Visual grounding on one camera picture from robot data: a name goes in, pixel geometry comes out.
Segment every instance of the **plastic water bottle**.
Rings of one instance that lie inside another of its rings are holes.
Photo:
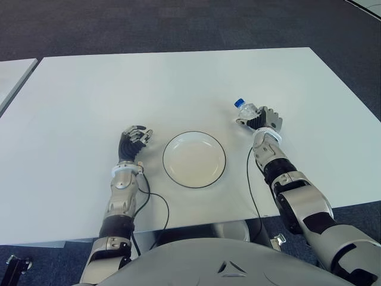
[[[240,112],[238,117],[241,119],[253,119],[256,117],[258,108],[253,105],[253,103],[245,103],[245,101],[240,98],[235,103],[234,106],[237,107]]]

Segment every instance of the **white plate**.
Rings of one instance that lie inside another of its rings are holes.
[[[163,154],[165,171],[181,186],[202,188],[213,184],[224,172],[225,152],[212,136],[202,132],[177,135]]]

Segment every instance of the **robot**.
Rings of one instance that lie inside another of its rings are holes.
[[[263,245],[225,238],[175,241],[131,260],[137,176],[143,174],[135,158],[152,136],[152,130],[132,126],[121,134],[111,198],[77,286],[381,285],[381,245],[334,220],[326,197],[280,149],[282,118],[267,107],[257,114],[237,123],[254,130],[255,161],[284,224],[306,238],[324,269]]]

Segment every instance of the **floor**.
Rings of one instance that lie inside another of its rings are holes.
[[[381,120],[381,21],[344,0],[0,2],[0,61],[295,46],[311,47]],[[381,202],[334,213],[338,221],[381,240]],[[271,236],[286,235],[284,252],[316,262],[304,239],[288,233],[279,217],[265,218],[264,224]],[[0,246],[0,263],[10,254],[33,257],[20,286],[72,285],[90,248],[89,243],[67,243],[60,249]],[[0,266],[0,277],[5,267]]]

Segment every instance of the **robot forearm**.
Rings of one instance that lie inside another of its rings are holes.
[[[152,136],[151,130],[144,133],[144,129],[132,126],[121,135],[119,163],[112,169],[111,197],[80,283],[98,284],[131,261],[130,237],[139,190],[136,176],[143,174],[142,165],[134,160]]]
[[[381,282],[381,245],[351,225],[338,224],[326,197],[281,151],[273,128],[254,133],[253,151],[280,215],[293,234],[303,234],[320,263],[355,285]]]

